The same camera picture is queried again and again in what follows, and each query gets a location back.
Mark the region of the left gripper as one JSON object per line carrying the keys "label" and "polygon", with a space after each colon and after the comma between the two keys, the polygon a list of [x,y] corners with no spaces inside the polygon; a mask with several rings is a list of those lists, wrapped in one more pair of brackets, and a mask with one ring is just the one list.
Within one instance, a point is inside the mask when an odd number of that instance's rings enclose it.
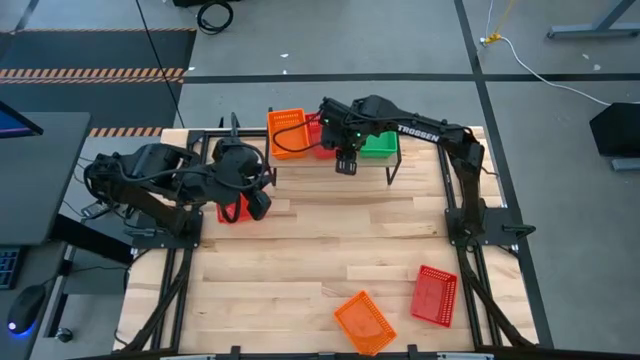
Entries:
{"label": "left gripper", "polygon": [[251,192],[248,194],[248,212],[253,219],[262,220],[271,207],[271,198],[261,191],[264,188],[264,154],[239,138],[217,141],[214,183],[227,189]]}

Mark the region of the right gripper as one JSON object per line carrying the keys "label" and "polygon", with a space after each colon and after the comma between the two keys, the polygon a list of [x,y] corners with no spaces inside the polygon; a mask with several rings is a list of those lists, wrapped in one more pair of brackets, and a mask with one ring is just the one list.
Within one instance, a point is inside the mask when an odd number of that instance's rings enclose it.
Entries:
{"label": "right gripper", "polygon": [[[355,120],[355,113],[351,108],[333,98],[324,97],[319,107],[322,128],[320,143],[325,149],[356,149],[359,150],[367,140],[367,135],[356,125],[350,124]],[[357,173],[357,153],[346,152],[346,160],[342,150],[336,151],[335,171],[342,175]]]}

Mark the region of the red plastic basket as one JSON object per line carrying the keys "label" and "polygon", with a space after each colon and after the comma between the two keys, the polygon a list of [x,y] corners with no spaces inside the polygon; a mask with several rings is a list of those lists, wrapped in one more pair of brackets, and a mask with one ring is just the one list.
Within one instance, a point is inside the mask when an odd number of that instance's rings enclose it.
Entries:
{"label": "red plastic basket", "polygon": [[420,320],[450,328],[457,295],[456,275],[421,265],[414,287],[410,314]]}
{"label": "red plastic basket", "polygon": [[222,224],[235,224],[252,219],[248,209],[248,200],[243,194],[229,205],[216,205],[217,220]]}
{"label": "red plastic basket", "polygon": [[308,140],[311,145],[310,152],[317,159],[327,160],[335,158],[334,150],[327,150],[321,144],[322,126],[319,123],[319,116],[316,113],[308,113],[305,115],[307,121]]}

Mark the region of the green plastic basket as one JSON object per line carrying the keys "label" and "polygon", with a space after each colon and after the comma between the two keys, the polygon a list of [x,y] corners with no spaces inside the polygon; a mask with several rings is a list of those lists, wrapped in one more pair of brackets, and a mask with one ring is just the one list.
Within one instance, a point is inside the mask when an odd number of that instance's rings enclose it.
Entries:
{"label": "green plastic basket", "polygon": [[389,158],[398,150],[398,137],[393,131],[383,132],[378,136],[369,135],[360,149],[365,158]]}

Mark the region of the orange plastic basket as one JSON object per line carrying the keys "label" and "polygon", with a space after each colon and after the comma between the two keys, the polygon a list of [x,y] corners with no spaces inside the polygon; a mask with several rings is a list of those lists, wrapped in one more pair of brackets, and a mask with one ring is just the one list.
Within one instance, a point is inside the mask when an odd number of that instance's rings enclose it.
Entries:
{"label": "orange plastic basket", "polygon": [[335,310],[334,319],[360,355],[375,356],[397,338],[396,331],[364,290]]}
{"label": "orange plastic basket", "polygon": [[304,157],[310,146],[302,108],[267,113],[267,129],[271,155],[278,160]]}

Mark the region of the wooden shelf with black legs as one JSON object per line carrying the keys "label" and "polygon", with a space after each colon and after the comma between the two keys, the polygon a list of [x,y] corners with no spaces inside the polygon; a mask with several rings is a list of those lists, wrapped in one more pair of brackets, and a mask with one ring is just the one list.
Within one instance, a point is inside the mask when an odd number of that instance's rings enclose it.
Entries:
{"label": "wooden shelf with black legs", "polygon": [[325,167],[325,168],[335,169],[336,154],[334,159],[327,159],[327,160],[317,159],[310,152],[310,149],[312,147],[314,147],[314,145],[310,144],[310,146],[307,148],[306,155],[304,157],[292,158],[288,160],[278,160],[274,158],[270,153],[269,134],[267,129],[265,153],[268,156],[267,161],[270,164],[273,171],[276,171],[277,168],[282,168],[282,167]]}

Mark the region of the hazard-striped black floor mat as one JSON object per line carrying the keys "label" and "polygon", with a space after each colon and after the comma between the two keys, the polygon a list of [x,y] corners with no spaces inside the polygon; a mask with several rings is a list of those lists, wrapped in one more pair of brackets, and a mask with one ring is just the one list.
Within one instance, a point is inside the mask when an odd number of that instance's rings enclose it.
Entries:
{"label": "hazard-striped black floor mat", "polygon": [[181,83],[195,38],[192,28],[0,32],[0,84]]}
{"label": "hazard-striped black floor mat", "polygon": [[0,84],[0,101],[25,112],[88,112],[92,137],[158,136],[174,126],[180,83]]}

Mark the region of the black desk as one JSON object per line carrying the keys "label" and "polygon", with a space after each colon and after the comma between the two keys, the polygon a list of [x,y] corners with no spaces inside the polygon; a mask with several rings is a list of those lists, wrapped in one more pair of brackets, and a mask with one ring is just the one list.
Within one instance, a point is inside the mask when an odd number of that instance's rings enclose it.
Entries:
{"label": "black desk", "polygon": [[80,224],[59,213],[92,117],[84,112],[29,115],[44,132],[0,139],[0,246],[65,241]]}

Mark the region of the black computer mouse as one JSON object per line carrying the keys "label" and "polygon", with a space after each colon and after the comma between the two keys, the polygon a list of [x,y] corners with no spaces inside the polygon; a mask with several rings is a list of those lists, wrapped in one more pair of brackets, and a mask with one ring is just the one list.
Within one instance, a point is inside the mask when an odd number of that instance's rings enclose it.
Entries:
{"label": "black computer mouse", "polygon": [[14,300],[7,315],[7,328],[14,335],[27,332],[36,322],[46,295],[44,285],[26,287]]}

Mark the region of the black keyboard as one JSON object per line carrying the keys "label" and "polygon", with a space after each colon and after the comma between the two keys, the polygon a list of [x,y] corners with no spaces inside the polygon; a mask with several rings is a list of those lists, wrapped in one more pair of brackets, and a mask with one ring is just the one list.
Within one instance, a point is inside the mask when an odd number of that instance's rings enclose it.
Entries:
{"label": "black keyboard", "polygon": [[0,290],[15,287],[22,263],[21,247],[0,246]]}

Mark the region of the black computer monitor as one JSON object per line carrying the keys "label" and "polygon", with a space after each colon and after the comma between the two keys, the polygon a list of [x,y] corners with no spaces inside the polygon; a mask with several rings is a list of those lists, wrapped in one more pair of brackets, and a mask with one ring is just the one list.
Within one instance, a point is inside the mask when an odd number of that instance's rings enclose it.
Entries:
{"label": "black computer monitor", "polygon": [[40,126],[0,101],[0,139],[40,136],[43,133]]}

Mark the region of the black equipment box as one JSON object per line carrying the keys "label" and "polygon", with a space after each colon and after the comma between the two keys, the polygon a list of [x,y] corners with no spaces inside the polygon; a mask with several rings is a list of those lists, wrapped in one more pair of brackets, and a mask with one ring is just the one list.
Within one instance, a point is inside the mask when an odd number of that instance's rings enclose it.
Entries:
{"label": "black equipment box", "polygon": [[640,104],[613,103],[589,126],[600,155],[640,157]]}

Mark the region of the grey metal table base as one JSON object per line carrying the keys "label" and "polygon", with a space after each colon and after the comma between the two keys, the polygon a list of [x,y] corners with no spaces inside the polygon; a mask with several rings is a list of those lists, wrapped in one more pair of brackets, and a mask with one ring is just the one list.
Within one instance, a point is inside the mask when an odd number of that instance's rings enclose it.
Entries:
{"label": "grey metal table base", "polygon": [[636,0],[619,0],[605,15],[590,24],[551,26],[546,33],[548,39],[562,37],[638,37],[640,23],[619,23],[619,18]]}

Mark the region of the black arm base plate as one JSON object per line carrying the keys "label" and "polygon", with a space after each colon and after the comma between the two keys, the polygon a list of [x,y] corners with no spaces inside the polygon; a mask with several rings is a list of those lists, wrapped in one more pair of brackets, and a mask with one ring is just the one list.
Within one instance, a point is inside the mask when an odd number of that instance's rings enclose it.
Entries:
{"label": "black arm base plate", "polygon": [[194,249],[200,244],[202,223],[203,213],[192,213],[186,228],[179,235],[172,235],[153,218],[140,213],[135,228],[127,227],[125,233],[132,238],[132,246],[139,249]]}
{"label": "black arm base plate", "polygon": [[485,208],[479,212],[446,209],[445,221],[449,240],[457,247],[515,245],[536,231],[533,225],[516,224],[507,208]]}

